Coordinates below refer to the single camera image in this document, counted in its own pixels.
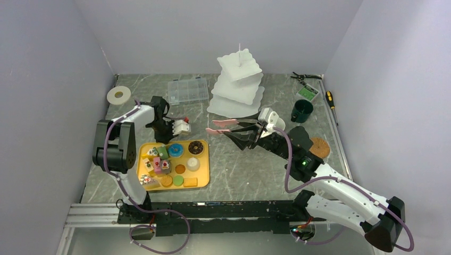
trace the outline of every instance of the dark green cup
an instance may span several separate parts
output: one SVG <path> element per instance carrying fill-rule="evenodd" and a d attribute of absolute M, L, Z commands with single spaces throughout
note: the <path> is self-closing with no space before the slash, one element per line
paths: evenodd
<path fill-rule="evenodd" d="M 291 111 L 291 121 L 304 123 L 313 112 L 313 105 L 307 100 L 297 100 Z"/>

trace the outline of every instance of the white stick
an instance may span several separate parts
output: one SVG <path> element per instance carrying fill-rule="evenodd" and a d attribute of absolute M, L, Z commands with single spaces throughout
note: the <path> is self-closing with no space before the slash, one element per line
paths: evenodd
<path fill-rule="evenodd" d="M 241 67 L 241 43 L 238 43 L 238 67 Z"/>

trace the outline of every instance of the pliers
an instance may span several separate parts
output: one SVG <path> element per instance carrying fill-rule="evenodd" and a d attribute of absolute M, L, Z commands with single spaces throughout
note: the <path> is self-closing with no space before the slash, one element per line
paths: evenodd
<path fill-rule="evenodd" d="M 295 72 L 293 72 L 293 74 L 295 75 L 295 76 L 290 76 L 291 78 L 293 78 L 293 79 L 296 79 L 296 80 L 298 80 L 298 81 L 303 81 L 304 79 L 320 79 L 320 80 L 322 80 L 322 78 L 320 77 L 320 76 L 318 76 L 318 75 L 309 75 L 309 74 L 297 74 L 297 73 L 295 73 Z"/>

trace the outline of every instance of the gray marble surface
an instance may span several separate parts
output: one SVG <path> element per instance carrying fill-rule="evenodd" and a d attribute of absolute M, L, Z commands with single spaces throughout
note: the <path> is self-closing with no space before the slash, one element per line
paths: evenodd
<path fill-rule="evenodd" d="M 150 101 L 152 96 L 163 96 L 167 99 L 168 81 L 174 79 L 191 79 L 205 77 L 208 89 L 213 89 L 218 74 L 152 74 L 152 75 L 120 75 L 117 86 L 129 87 L 132 95 L 140 101 Z M 315 79 L 306 79 L 314 87 L 320 87 Z M 291 109 L 297 100 L 295 93 L 301 85 L 290 75 L 265 74 L 261 86 L 265 87 L 261 107 L 271 107 L 285 120 L 286 131 L 297 123 L 290 121 Z M 314 111 L 302 124 L 310 137 L 325 139 L 331 153 L 325 159 L 335 170 L 347 176 L 342 159 L 338 152 L 338 144 L 330 126 L 329 115 L 324 100 L 318 96 L 313 100 Z M 134 106 L 132 100 L 124 105 L 108 108 L 106 119 L 118 117 Z M 154 202 L 179 201 L 239 201 L 239 200 L 285 200 L 293 199 L 297 193 L 287 194 L 283 188 L 286 160 L 260 148 L 241 151 L 225 135 L 209 135 L 206 127 L 215 128 L 212 120 L 225 120 L 223 116 L 206 111 L 208 101 L 201 103 L 171 106 L 168 116 L 188 116 L 192 132 L 179 136 L 174 140 L 206 140 L 210 148 L 210 182 L 203 188 L 150 192 Z M 136 149 L 143 143 L 154 142 L 152 129 L 143 128 L 136 134 Z M 294 188 L 301 183 L 290 179 L 289 186 Z M 101 168 L 92 165 L 82 203 L 115 202 L 121 198 L 121 192 L 113 179 Z"/>

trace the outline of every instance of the white wall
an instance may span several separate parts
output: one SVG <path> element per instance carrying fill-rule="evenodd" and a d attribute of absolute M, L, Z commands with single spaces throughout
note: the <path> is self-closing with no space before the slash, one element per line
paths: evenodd
<path fill-rule="evenodd" d="M 450 24 L 449 1 L 364 0 L 325 73 L 353 177 L 405 201 L 413 254 L 451 253 Z"/>
<path fill-rule="evenodd" d="M 264 72 L 325 72 L 362 0 L 75 0 L 115 73 L 219 73 L 250 49 Z"/>
<path fill-rule="evenodd" d="M 0 254 L 55 254 L 113 74 L 71 0 L 0 3 Z"/>

